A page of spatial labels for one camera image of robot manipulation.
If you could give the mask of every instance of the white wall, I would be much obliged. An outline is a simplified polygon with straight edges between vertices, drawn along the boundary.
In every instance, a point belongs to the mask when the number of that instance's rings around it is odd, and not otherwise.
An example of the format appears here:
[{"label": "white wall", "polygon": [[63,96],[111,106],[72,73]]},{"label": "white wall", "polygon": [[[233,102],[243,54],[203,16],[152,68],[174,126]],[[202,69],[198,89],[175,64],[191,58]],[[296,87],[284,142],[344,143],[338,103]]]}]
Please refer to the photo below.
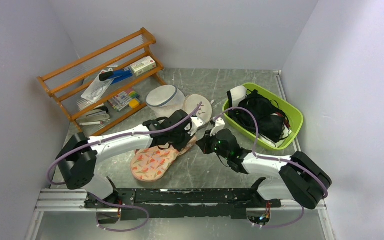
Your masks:
[{"label": "white wall", "polygon": [[80,56],[145,27],[166,67],[280,69],[318,0],[50,0]]},{"label": "white wall", "polygon": [[282,71],[337,239],[384,239],[384,1],[320,0]]},{"label": "white wall", "polygon": [[68,120],[36,80],[77,59],[46,0],[0,1],[0,239],[24,239]]}]

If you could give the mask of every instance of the patterned cloth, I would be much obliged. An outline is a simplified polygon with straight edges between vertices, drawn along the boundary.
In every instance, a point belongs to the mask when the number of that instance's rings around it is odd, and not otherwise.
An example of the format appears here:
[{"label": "patterned cloth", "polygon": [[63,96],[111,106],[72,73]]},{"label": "patterned cloth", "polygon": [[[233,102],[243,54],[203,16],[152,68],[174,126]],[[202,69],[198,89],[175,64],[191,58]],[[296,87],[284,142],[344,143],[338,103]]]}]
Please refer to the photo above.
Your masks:
[{"label": "patterned cloth", "polygon": [[143,182],[155,182],[162,178],[178,156],[183,155],[197,142],[194,136],[182,151],[174,147],[161,150],[158,146],[137,150],[130,161],[130,170],[133,177]]}]

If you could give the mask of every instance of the green plastic tub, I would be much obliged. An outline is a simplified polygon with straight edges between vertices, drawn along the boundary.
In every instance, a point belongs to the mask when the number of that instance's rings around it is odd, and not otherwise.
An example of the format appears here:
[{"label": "green plastic tub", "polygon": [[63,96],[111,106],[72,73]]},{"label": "green plastic tub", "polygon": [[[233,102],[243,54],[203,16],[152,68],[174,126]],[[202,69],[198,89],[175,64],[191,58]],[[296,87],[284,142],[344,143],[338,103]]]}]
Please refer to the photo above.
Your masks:
[{"label": "green plastic tub", "polygon": [[[285,149],[287,146],[289,146],[289,144],[292,143],[292,141],[294,141],[294,139],[297,137],[298,133],[300,132],[300,129],[303,126],[303,122],[304,122],[303,114],[298,109],[296,109],[294,106],[292,106],[291,104],[286,102],[285,100],[281,99],[280,97],[278,97],[274,93],[258,86],[255,83],[247,82],[247,83],[244,83],[243,86],[245,88],[249,89],[250,91],[257,90],[258,94],[264,96],[265,98],[267,98],[269,100],[276,100],[276,102],[279,103],[279,108],[285,112],[285,114],[287,115],[287,117],[289,119],[290,130],[292,130],[292,133],[283,141],[283,143],[279,147],[273,147],[273,146],[265,143],[261,139],[258,139],[258,145],[260,145],[261,147],[268,149],[268,150],[278,151],[278,150]],[[229,107],[229,100],[227,100],[224,103],[223,111],[228,109],[228,107]],[[244,128],[242,128],[235,121],[233,121],[230,117],[228,117],[227,113],[224,114],[224,117],[230,126],[235,128],[236,130],[238,130],[240,133],[245,135],[247,138],[251,139],[252,141],[255,141],[256,136],[254,134],[250,133],[249,131],[245,130]]]}]

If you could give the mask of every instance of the white box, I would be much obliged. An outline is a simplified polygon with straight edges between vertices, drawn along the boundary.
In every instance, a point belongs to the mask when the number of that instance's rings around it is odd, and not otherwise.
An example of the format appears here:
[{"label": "white box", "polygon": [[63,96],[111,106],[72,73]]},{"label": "white box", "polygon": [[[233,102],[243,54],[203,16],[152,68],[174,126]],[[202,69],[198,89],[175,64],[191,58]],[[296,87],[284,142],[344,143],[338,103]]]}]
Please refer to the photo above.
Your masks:
[{"label": "white box", "polygon": [[131,72],[136,77],[156,67],[157,67],[157,63],[150,56],[146,56],[141,60],[130,65]]}]

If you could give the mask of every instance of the wooden rack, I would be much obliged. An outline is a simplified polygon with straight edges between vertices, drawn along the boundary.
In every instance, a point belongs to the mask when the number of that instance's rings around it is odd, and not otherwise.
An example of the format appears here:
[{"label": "wooden rack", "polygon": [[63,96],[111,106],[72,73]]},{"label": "wooden rack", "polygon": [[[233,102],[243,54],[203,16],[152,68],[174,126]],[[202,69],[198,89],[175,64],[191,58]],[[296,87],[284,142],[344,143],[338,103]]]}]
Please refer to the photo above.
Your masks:
[{"label": "wooden rack", "polygon": [[[109,51],[109,50],[112,50],[114,49],[115,47],[121,45],[121,44],[124,44],[136,37],[139,37],[139,36],[142,36],[142,39],[143,39],[143,43],[139,46],[136,46],[126,52],[124,52],[123,54],[111,59],[111,60],[108,60],[104,63],[102,63],[101,65],[99,66],[96,66],[92,69],[89,69],[88,71],[68,80],[67,82],[64,82],[63,84],[53,88],[53,89],[50,89],[48,87],[48,85],[45,83],[46,81],[76,67],[76,66],[79,66],[81,64],[83,64],[84,62],[92,59],[92,58],[95,58],[95,57],[98,57],[99,55]],[[68,120],[70,120],[70,122],[72,122],[79,131],[82,132],[82,128],[81,126],[76,122],[76,119],[78,119],[79,117],[81,117],[82,115],[84,115],[85,113],[93,110],[95,107],[105,103],[106,101],[108,101],[109,99],[113,98],[115,95],[133,87],[134,85],[142,82],[143,80],[145,80],[146,78],[148,77],[154,77],[154,79],[156,81],[158,81],[158,83],[160,83],[161,85],[166,85],[166,82],[164,82],[164,80],[159,76],[158,72],[161,71],[164,67],[163,67],[163,64],[158,60],[158,58],[156,58],[153,53],[151,52],[151,49],[150,49],[150,45],[151,44],[155,44],[157,41],[155,39],[155,37],[150,33],[148,32],[145,28],[141,28],[139,31],[133,33],[133,34],[130,34],[129,36],[126,36],[114,43],[111,43],[110,45],[108,46],[105,46],[95,52],[92,52],[90,53],[89,55],[86,55],[66,66],[63,66],[61,67],[60,69],[58,70],[55,70],[51,73],[48,73],[44,76],[38,76],[37,77],[37,80],[39,81],[39,83],[42,85],[43,89],[46,91],[46,93],[55,100],[55,102],[59,105],[59,107],[61,108],[61,110],[64,112],[65,116],[68,118]],[[111,64],[114,64],[114,63],[117,63],[123,59],[125,59],[126,57],[130,56],[130,55],[133,55],[134,53],[137,53],[137,52],[140,52],[141,50],[144,51],[144,53],[124,62],[122,65],[118,66],[117,68],[115,68],[114,70],[119,70],[119,69],[123,69],[123,68],[126,68],[128,67],[129,65],[133,64],[134,62],[144,58],[144,57],[147,57],[147,56],[151,56],[155,62],[156,62],[156,68],[138,76],[136,79],[134,79],[133,81],[129,82],[128,84],[124,85],[124,86],[121,86],[120,88],[114,90],[113,92],[111,92],[110,94],[102,97],[99,101],[97,101],[96,103],[86,107],[85,109],[83,110],[80,110],[74,114],[70,114],[69,111],[66,109],[66,107],[64,107],[63,105],[63,101],[66,101],[68,99],[70,99],[71,97],[75,96],[76,94],[78,94],[80,91],[83,91],[85,89],[87,89],[89,87],[89,85],[93,82],[93,81],[89,81],[81,86],[78,86],[76,87],[75,89],[73,90],[70,90],[68,91],[67,93],[64,93],[63,95],[61,96],[57,96],[56,94],[69,88],[70,86],[73,86],[75,85],[76,83],[80,83],[80,81],[84,80],[85,78],[101,71],[102,69],[106,68],[107,66],[110,66]],[[113,122],[111,122],[110,124],[106,125],[104,128],[98,130],[97,132],[93,133],[92,136],[99,136],[103,133],[105,133],[106,131],[108,131],[109,129],[111,129],[112,127],[116,126],[117,124],[121,123],[123,120],[127,119],[128,117],[130,117],[131,115],[133,115],[134,113],[138,112],[139,110],[143,109],[144,107],[146,107],[146,104],[145,103],[142,103],[140,104],[138,107],[130,110],[129,112],[127,112],[126,114],[124,114],[123,116],[119,117],[118,119],[114,120]]]}]

